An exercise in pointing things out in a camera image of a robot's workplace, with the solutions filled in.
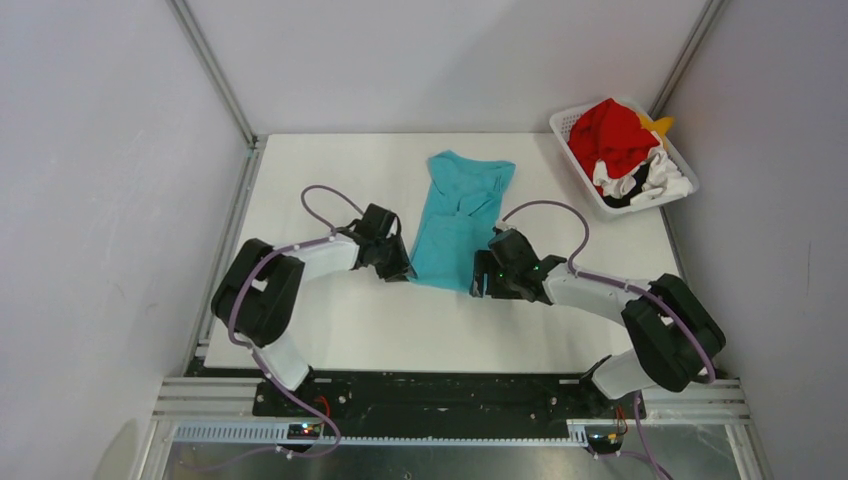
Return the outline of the teal t shirt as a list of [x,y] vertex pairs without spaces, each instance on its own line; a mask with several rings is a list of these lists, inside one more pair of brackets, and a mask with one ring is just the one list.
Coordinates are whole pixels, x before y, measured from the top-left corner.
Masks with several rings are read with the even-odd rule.
[[448,150],[429,158],[427,167],[431,183],[410,254],[411,282],[467,293],[474,256],[488,248],[516,165]]

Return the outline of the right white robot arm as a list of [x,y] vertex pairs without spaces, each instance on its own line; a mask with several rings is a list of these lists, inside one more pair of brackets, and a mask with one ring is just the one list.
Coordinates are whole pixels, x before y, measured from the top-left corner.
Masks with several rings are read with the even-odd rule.
[[582,269],[572,260],[536,255],[527,238],[497,231],[474,255],[470,293],[477,298],[525,300],[573,307],[625,328],[632,347],[606,357],[584,373],[584,410],[598,418],[621,398],[659,386],[679,393],[715,372],[714,357],[726,346],[724,332],[678,276],[634,281]]

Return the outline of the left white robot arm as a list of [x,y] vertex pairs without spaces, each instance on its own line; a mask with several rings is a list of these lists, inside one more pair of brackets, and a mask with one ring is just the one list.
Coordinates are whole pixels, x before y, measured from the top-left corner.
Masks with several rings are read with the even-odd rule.
[[275,247],[246,241],[210,304],[231,343],[245,347],[259,369],[280,384],[277,403],[292,416],[314,406],[311,367],[287,332],[302,284],[339,272],[372,267],[386,282],[416,276],[394,212],[370,204],[360,218],[322,237]]

